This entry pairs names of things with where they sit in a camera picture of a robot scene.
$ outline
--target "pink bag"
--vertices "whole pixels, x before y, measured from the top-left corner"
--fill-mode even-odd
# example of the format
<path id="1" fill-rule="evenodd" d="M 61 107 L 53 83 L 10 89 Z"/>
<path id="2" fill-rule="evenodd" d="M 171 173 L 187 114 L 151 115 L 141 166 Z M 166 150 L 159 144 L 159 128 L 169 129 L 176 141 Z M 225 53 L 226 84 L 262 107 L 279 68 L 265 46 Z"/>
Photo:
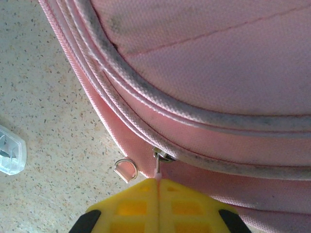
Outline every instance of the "pink bag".
<path id="1" fill-rule="evenodd" d="M 311 0 L 40 0 L 111 136 L 146 177 L 311 231 Z M 130 166 L 123 166 L 125 179 Z"/>

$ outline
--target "metal ring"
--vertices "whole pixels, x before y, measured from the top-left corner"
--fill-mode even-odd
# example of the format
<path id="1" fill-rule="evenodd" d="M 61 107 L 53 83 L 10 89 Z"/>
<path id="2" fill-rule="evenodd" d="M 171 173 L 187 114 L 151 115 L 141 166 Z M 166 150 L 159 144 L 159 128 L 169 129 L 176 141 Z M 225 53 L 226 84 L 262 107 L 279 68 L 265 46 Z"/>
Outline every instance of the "metal ring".
<path id="1" fill-rule="evenodd" d="M 131 181 L 136 179 L 138 176 L 138 169 L 137 169 L 136 164 L 130 159 L 120 159 L 120 160 L 116 161 L 114 170 L 117 169 L 118 164 L 123 163 L 123 162 L 129 162 L 130 164 L 133 165 L 134 170 L 135 170 L 135 175 L 132 177 Z"/>

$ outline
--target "speckled floor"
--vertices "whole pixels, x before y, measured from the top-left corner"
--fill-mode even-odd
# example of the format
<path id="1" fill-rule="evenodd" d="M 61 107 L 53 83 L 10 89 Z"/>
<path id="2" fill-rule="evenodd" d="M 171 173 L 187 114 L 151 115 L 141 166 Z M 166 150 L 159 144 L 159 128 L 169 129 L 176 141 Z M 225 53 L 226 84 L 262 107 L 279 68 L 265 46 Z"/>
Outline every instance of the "speckled floor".
<path id="1" fill-rule="evenodd" d="M 0 233 L 68 232 L 128 187 L 112 170 L 122 155 L 37 1 L 2 0 L 0 10 L 0 124 L 28 150 L 23 172 L 0 173 Z"/>

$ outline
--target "black plastic part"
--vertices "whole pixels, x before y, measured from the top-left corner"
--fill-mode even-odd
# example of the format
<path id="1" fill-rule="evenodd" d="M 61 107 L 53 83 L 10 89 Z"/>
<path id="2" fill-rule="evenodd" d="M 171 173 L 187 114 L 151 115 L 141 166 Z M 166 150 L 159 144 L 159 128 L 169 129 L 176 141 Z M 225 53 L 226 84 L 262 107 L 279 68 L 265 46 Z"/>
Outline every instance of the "black plastic part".
<path id="1" fill-rule="evenodd" d="M 101 211 L 92 210 L 80 216 L 69 233 L 91 233 L 100 215 Z"/>
<path id="2" fill-rule="evenodd" d="M 252 233 L 239 215 L 229 210 L 218 211 L 231 233 Z"/>

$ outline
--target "white plastic object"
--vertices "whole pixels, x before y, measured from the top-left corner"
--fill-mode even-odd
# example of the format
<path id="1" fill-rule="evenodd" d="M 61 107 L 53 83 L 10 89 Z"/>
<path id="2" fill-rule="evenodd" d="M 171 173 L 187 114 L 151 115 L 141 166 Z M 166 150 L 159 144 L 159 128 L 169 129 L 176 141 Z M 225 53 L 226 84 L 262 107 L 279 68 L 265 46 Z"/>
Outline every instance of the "white plastic object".
<path id="1" fill-rule="evenodd" d="M 8 175 L 21 172 L 26 165 L 26 143 L 0 125 L 0 171 Z"/>

